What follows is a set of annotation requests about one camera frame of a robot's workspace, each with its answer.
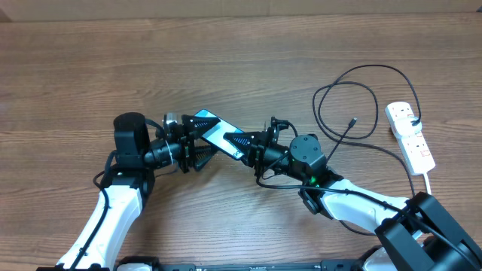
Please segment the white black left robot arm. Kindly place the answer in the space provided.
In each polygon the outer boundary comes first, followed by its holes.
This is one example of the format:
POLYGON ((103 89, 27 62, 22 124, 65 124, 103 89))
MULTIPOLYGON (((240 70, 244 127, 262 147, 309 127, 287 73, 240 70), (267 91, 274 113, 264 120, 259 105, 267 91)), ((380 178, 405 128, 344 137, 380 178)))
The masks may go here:
POLYGON ((154 172, 176 165, 201 170, 216 149, 195 141, 219 123, 217 117, 183 115, 159 125, 137 112, 114 119, 116 148, 93 178, 98 203, 75 244, 55 270, 112 270, 127 233, 142 213, 155 183, 154 172))

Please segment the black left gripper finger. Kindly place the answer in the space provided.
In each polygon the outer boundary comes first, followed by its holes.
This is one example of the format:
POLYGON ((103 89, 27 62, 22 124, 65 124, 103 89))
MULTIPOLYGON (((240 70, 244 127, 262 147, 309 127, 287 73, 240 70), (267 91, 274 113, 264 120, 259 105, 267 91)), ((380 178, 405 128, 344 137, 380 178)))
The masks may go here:
POLYGON ((194 149, 194 170, 199 172, 218 152, 213 145, 196 146, 194 149))
POLYGON ((217 117, 198 117, 193 115, 182 115, 182 125, 185 135, 191 138, 200 138, 210 129, 214 128, 220 120, 217 117))

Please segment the Samsung Galaxy smartphone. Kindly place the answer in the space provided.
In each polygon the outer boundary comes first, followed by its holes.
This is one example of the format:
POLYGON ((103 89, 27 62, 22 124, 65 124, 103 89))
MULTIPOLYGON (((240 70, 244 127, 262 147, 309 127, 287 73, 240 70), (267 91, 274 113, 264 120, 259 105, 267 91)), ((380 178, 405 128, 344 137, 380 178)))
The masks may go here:
MULTIPOLYGON (((202 109, 195 114, 196 117, 217 117, 212 112, 202 109)), ((216 146, 219 148, 223 153, 228 155, 229 157, 240 160, 243 154, 234 147, 230 142, 224 139, 224 134, 226 132, 232 133, 242 133, 243 131, 232 124, 228 123, 227 121, 217 117, 220 122, 217 123, 213 128, 211 128, 208 132, 202 135, 202 139, 205 142, 208 142, 211 145, 216 146)))

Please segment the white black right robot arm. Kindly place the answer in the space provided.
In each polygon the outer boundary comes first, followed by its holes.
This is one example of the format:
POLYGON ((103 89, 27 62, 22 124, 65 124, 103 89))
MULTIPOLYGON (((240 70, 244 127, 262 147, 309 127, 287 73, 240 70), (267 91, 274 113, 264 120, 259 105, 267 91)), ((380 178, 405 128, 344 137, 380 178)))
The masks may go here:
POLYGON ((479 270, 481 249, 430 194, 413 198, 384 196, 354 185, 327 164, 315 135, 299 135, 279 145, 273 129, 228 132, 224 139, 242 153, 260 180, 272 169, 300 181, 296 186, 313 214, 355 224, 381 246, 362 270, 479 270))

